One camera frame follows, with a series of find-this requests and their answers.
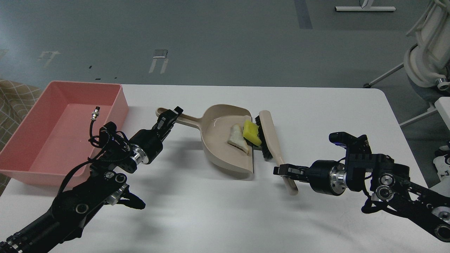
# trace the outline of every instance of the black bristles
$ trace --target black bristles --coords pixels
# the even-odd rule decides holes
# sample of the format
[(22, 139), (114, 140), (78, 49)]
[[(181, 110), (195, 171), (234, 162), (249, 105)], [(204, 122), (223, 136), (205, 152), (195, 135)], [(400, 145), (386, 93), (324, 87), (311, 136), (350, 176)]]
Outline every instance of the black bristles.
[(261, 143), (262, 156), (266, 161), (271, 160), (273, 156), (272, 153), (270, 153), (269, 151), (269, 147), (267, 147), (266, 138), (264, 137), (264, 132), (262, 131), (261, 120), (259, 119), (259, 116), (255, 118), (255, 123), (259, 126), (258, 135), (262, 142)]

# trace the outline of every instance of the white bread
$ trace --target white bread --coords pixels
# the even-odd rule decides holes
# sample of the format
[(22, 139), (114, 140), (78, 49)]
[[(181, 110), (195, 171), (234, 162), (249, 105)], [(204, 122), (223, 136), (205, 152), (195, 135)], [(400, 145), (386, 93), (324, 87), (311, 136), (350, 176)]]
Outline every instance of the white bread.
[(239, 148), (246, 154), (250, 152), (250, 148), (248, 147), (247, 142), (244, 140), (244, 137), (242, 136), (242, 129), (239, 124), (234, 124), (231, 127), (227, 143)]

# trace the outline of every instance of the dustpan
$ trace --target dustpan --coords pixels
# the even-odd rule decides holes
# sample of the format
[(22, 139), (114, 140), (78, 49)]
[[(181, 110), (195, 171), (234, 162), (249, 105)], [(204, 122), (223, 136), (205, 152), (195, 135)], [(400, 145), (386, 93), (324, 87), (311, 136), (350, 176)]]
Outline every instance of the dustpan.
[[(159, 116), (165, 111), (166, 108), (158, 108), (156, 115)], [(203, 151), (215, 165), (235, 172), (253, 173), (253, 151), (246, 154), (227, 143), (231, 127), (234, 124), (243, 126), (245, 120), (252, 120), (247, 109), (216, 104), (208, 108), (200, 118), (183, 113), (176, 122), (200, 130)]]

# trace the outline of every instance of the brush handle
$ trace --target brush handle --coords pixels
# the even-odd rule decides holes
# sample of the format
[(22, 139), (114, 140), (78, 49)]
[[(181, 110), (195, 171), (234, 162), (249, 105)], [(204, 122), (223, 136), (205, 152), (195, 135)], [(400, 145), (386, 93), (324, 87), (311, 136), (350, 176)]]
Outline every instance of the brush handle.
[[(272, 120), (272, 115), (269, 111), (263, 110), (259, 112), (259, 119), (261, 121), (262, 131), (264, 132), (265, 142), (267, 143), (267, 148), (274, 157), (278, 166), (285, 164), (283, 156), (281, 154), (280, 143), (278, 141), (278, 136), (275, 131), (274, 121)], [(297, 195), (298, 188), (295, 181), (286, 177), (282, 177), (284, 184), (290, 195)]]

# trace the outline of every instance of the plaid fabric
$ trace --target plaid fabric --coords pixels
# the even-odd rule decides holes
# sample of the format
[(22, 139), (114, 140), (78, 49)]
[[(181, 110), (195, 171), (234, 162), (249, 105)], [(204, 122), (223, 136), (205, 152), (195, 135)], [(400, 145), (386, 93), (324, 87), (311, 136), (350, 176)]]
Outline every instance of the plaid fabric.
[[(39, 88), (0, 79), (0, 150), (40, 95)], [(9, 178), (0, 174), (0, 194), (8, 182)]]

